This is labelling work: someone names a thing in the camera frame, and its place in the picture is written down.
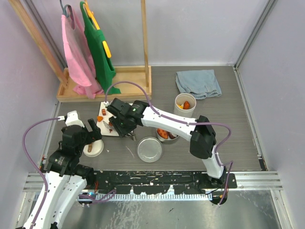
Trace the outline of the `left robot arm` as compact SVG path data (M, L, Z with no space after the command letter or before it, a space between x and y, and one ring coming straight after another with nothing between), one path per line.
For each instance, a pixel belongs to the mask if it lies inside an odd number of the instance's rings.
M88 131L76 111L56 119L66 124L61 130L62 140L48 159L46 173L38 172L43 179L43 186L23 229L62 228L81 191L95 185L93 168L81 165L79 161L82 153L96 156L102 152L100 128L93 119L89 119L92 131Z

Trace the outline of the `orange fried chicken piece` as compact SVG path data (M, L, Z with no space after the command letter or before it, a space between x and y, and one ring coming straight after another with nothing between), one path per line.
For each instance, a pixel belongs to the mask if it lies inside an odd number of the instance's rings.
M168 139L169 135L168 132L162 129L157 128L157 133L160 137L162 137L163 139Z

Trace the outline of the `white cylindrical container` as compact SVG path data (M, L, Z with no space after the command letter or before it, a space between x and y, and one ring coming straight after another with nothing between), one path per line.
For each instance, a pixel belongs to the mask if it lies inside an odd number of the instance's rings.
M188 101L190 108L188 110L180 109L177 105L183 105L185 101ZM178 116L191 118L196 108L196 99L188 93L182 93L176 96L174 101L173 113Z

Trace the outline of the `metal tongs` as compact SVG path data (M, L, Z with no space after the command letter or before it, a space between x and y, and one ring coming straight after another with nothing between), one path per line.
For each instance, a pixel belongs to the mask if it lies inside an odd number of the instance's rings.
M112 129L112 131L115 131L115 128L112 126L110 127L109 124L107 122L103 121L103 124L105 125L105 127L107 129L110 130L110 128ZM136 135L133 132L130 132L129 134L127 134L126 136L128 136L132 141L136 141Z

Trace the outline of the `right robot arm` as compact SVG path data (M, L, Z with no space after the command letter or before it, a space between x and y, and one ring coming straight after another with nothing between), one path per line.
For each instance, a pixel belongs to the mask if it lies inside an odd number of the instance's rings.
M139 100L129 104L115 98L104 105L112 114L110 123L119 137L126 136L138 126L159 128L182 137L190 143L189 152L203 161L211 186L219 188L225 184L226 168L216 155L216 132L207 117L186 118Z

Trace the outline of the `blue cloth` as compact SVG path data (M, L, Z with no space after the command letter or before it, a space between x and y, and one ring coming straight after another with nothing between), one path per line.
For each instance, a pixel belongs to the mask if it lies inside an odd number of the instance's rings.
M214 70L179 71L175 80L180 93L191 94L196 100L222 95Z

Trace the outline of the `round metal tin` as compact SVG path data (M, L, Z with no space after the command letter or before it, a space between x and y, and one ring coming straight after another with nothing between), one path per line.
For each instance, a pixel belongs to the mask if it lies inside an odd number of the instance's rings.
M156 129L156 136L157 136L157 138L159 139L160 142L165 143L165 144L172 144L172 143L175 143L175 142L178 140L178 138L179 138L179 136L178 136L178 137L175 138L175 139L170 139L170 138L168 138L168 139L163 139L162 137L160 137L160 136L158 135L157 129Z

